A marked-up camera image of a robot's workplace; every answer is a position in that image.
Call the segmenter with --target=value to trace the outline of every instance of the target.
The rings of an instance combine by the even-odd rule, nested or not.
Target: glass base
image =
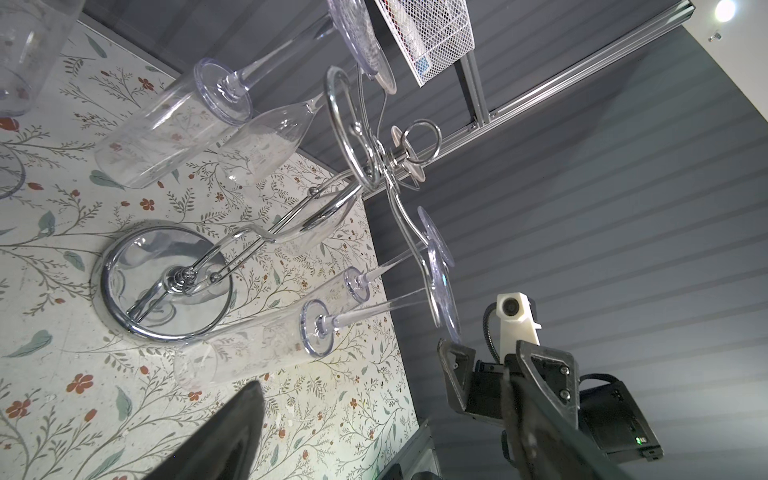
[[[233,297],[232,277],[188,296],[168,293],[141,320],[128,315],[138,299],[175,266],[189,266],[213,244],[199,233],[173,225],[148,227],[107,248],[94,268],[94,306],[101,320],[117,333],[158,342],[192,339],[214,328],[227,314]],[[226,260],[219,253],[209,270]]]
[[[32,87],[24,78],[0,67],[0,117],[20,117],[32,108]]]
[[[18,192],[27,179],[24,164],[9,148],[0,145],[0,198]]]
[[[303,347],[315,358],[323,358],[333,350],[333,328],[318,322],[318,319],[327,316],[326,304],[320,300],[304,303],[301,310],[299,332]]]

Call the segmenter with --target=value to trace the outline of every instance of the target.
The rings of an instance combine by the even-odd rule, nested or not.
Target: gray wall
[[[768,124],[678,28],[427,171],[422,205],[456,258],[465,342],[483,309],[535,298],[545,345],[623,379],[666,458],[635,478],[765,478]],[[376,253],[405,248],[385,198]],[[419,285],[411,263],[390,298]],[[452,412],[425,307],[392,315],[446,478],[514,478],[499,429]]]

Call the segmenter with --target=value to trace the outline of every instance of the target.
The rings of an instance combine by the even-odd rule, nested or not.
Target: wire mesh basket
[[[475,48],[465,0],[376,0],[419,87]]]

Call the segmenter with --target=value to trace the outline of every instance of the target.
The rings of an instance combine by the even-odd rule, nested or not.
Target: plastic wine glass
[[[447,265],[448,260],[451,264],[453,260],[445,244],[438,245],[442,238],[439,232],[433,229],[434,224],[429,216],[422,217],[422,221],[424,219],[430,224],[428,231],[432,230],[431,235],[427,235],[429,264],[437,272],[435,278],[439,279],[430,288],[438,298],[441,311],[451,315],[453,313],[447,305],[453,304],[453,297],[448,285]],[[412,254],[409,253],[410,251],[402,253],[367,274],[358,274],[356,281],[359,283],[356,285],[350,282],[350,274],[354,271],[347,269],[344,275],[334,277],[305,299],[285,309],[257,316],[186,342],[174,355],[174,376],[177,382],[184,388],[202,389],[215,383],[232,382],[323,358],[333,351],[334,332],[380,313],[425,303],[425,288],[366,308],[356,309],[350,300],[357,301],[362,297],[363,291],[369,296],[369,281],[411,257]],[[357,290],[344,292],[344,286]],[[331,295],[330,302],[327,303],[325,298],[329,297],[329,293],[335,295]],[[333,312],[333,309],[347,308],[347,311]],[[442,323],[447,327],[451,338],[460,341],[458,317],[448,318]]]
[[[424,303],[424,289],[374,306],[332,314],[318,299],[300,301],[199,336],[175,349],[174,377],[202,389],[328,356],[334,332],[380,313]]]
[[[296,153],[325,103],[323,93],[267,111],[245,124],[219,150],[219,165],[236,184],[258,184]]]
[[[253,116],[248,91],[288,58],[338,30],[368,76],[393,94],[394,76],[364,0],[327,0],[329,13],[254,63],[232,71],[203,58],[95,148],[101,170],[125,187],[144,188],[233,133]]]

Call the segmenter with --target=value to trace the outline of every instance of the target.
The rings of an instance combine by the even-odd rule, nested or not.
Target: wine glass
[[[296,153],[323,103],[320,93],[308,101],[275,108],[249,121],[219,150],[219,165],[224,174],[244,187],[269,177]]]

